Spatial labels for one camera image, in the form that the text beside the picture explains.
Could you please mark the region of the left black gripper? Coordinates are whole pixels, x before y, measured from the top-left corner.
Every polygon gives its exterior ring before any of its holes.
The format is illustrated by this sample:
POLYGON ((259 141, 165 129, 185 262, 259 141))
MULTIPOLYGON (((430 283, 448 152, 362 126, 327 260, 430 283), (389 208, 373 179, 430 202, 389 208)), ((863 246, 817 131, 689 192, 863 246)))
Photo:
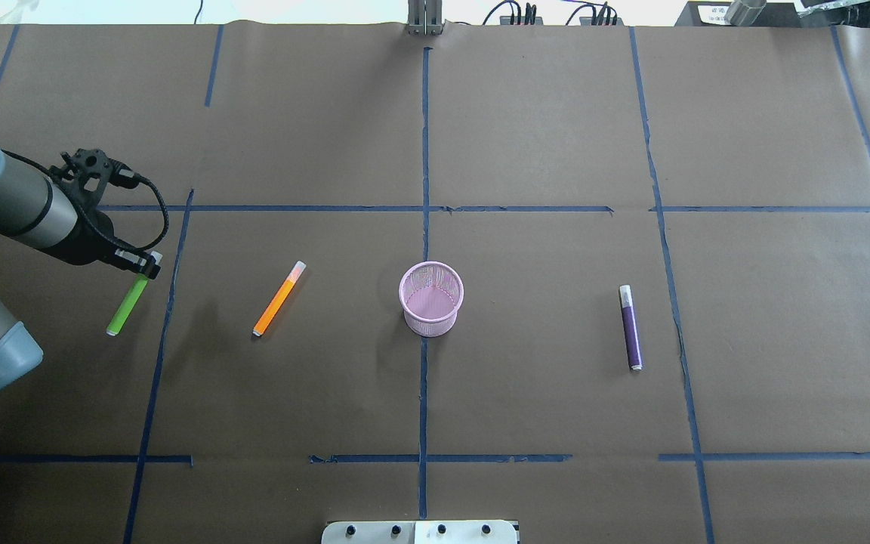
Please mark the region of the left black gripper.
POLYGON ((65 262, 78 266, 106 263, 151 281, 158 278, 162 269, 152 252, 139 250, 121 241, 115 235, 110 219, 77 221, 65 238, 65 262))

